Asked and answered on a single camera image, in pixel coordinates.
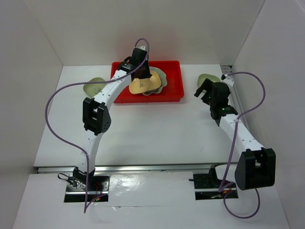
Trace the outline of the green square plate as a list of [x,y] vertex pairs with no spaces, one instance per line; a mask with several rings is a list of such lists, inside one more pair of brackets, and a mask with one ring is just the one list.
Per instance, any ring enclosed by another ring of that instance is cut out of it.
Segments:
[[221,79],[215,75],[203,73],[198,76],[197,88],[199,88],[206,79],[209,79],[213,83],[218,83],[221,81]]
[[105,80],[101,77],[95,77],[89,80],[89,84],[83,86],[83,91],[89,98],[96,96],[106,86],[105,83],[98,82],[105,82]]

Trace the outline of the yellow square plate front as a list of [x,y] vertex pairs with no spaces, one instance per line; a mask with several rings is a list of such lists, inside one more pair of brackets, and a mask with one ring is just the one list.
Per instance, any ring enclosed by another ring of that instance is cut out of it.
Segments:
[[161,87],[162,82],[157,72],[152,71],[150,78],[135,78],[129,84],[129,92],[131,94],[142,94],[148,91],[154,91]]

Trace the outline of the large green scalloped bowl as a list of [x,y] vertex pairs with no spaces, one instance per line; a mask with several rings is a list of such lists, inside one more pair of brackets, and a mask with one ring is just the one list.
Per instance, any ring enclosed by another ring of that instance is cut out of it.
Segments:
[[159,78],[161,80],[161,86],[158,89],[144,92],[143,95],[145,95],[145,96],[149,96],[151,94],[159,94],[162,91],[162,89],[167,86],[166,73],[157,67],[151,66],[150,72],[152,72],[152,71],[157,72],[157,74],[159,75]]

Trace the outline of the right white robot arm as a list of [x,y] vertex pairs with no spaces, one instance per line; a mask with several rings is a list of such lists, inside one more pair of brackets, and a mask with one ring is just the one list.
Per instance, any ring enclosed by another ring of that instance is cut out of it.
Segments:
[[229,155],[225,166],[216,166],[208,175],[208,182],[219,191],[227,182],[233,182],[240,190],[271,187],[275,184],[276,154],[273,149],[260,144],[241,122],[238,112],[228,104],[231,93],[224,81],[212,82],[205,79],[194,94],[209,105],[211,118],[232,141],[231,152],[239,156],[238,163],[231,164],[233,155]]

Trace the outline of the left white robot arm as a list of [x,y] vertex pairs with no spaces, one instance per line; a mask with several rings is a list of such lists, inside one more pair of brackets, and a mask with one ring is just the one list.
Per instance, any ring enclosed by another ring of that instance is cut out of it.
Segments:
[[93,98],[84,99],[82,121],[86,133],[81,156],[73,170],[81,189],[89,190],[94,185],[95,158],[101,138],[112,122],[111,105],[135,76],[147,78],[149,75],[148,48],[135,47],[132,55],[119,64],[110,82]]

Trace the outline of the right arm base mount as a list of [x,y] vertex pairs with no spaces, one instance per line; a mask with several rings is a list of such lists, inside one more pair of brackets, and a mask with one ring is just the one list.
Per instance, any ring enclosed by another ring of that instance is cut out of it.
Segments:
[[222,180],[217,178],[213,166],[208,172],[193,174],[189,181],[194,186],[195,200],[223,199],[225,195],[227,195],[227,198],[238,198],[235,184],[229,185],[224,191],[218,191]]

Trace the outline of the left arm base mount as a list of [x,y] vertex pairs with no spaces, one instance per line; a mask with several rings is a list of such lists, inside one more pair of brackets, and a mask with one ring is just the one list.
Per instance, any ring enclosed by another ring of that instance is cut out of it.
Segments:
[[[57,175],[58,179],[66,181],[65,203],[85,202],[85,184],[64,173]],[[88,202],[108,202],[110,176],[94,176],[88,188]]]

